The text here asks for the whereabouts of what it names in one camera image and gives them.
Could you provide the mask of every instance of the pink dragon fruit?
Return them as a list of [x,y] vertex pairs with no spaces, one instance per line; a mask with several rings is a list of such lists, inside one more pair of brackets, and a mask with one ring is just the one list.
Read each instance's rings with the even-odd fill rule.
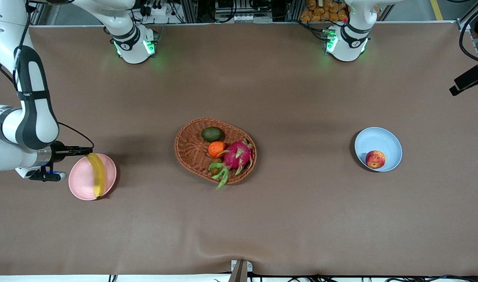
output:
[[218,154],[225,154],[223,156],[223,163],[211,164],[209,166],[209,169],[221,168],[221,171],[217,175],[213,176],[213,179],[221,178],[220,184],[218,187],[216,187],[216,190],[225,185],[231,169],[237,169],[235,175],[239,175],[247,163],[249,163],[249,165],[253,163],[251,159],[251,153],[253,151],[252,149],[253,145],[249,144],[247,140],[244,139],[244,141],[237,141],[233,143],[232,145],[228,146],[226,150]]

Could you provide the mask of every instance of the plate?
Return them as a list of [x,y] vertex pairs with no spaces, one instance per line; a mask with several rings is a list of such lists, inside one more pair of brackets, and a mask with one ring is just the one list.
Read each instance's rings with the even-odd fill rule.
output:
[[[379,150],[385,155],[385,165],[370,168],[366,164],[366,155],[372,150]],[[396,168],[402,159],[402,146],[399,139],[381,127],[369,127],[359,132],[355,138],[355,153],[363,165],[371,170],[387,172]]]
[[[117,177],[117,168],[110,157],[103,154],[96,155],[101,159],[105,167],[106,183],[105,192],[103,193],[103,195],[105,195],[114,186],[115,178]],[[69,187],[72,194],[81,200],[96,200],[93,190],[94,172],[87,157],[80,159],[70,171]]]

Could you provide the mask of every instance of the brown woven basket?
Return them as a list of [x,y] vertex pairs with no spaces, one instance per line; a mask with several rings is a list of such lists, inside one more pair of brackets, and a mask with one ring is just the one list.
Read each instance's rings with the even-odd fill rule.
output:
[[230,172],[227,184],[234,184],[243,180],[253,170],[256,163],[256,146],[253,139],[237,127],[214,118],[197,118],[181,128],[175,140],[175,153],[178,162],[187,170],[200,177],[215,183],[220,182],[219,180],[212,179],[211,177],[213,175],[208,171],[212,160],[212,157],[208,154],[209,142],[206,142],[201,137],[201,132],[208,127],[220,128],[225,134],[225,139],[222,141],[227,146],[230,146],[237,140],[244,140],[245,138],[253,145],[253,153],[251,154],[253,163],[251,165],[248,164],[239,175],[234,175],[235,170],[232,170],[234,173]]

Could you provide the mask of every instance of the red apple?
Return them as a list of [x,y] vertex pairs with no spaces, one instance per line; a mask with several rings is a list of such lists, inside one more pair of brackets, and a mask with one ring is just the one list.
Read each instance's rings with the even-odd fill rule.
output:
[[370,168],[381,168],[385,164],[385,155],[378,150],[372,150],[366,155],[366,164]]

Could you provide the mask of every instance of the light blue plate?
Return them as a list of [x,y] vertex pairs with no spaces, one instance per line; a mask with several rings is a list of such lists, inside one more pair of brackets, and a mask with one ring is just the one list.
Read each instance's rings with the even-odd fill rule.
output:
[[[372,150],[379,150],[385,155],[385,165],[381,168],[370,168],[366,164],[366,155]],[[378,172],[393,170],[402,159],[399,140],[392,132],[381,127],[369,127],[359,132],[355,138],[355,153],[361,163]]]

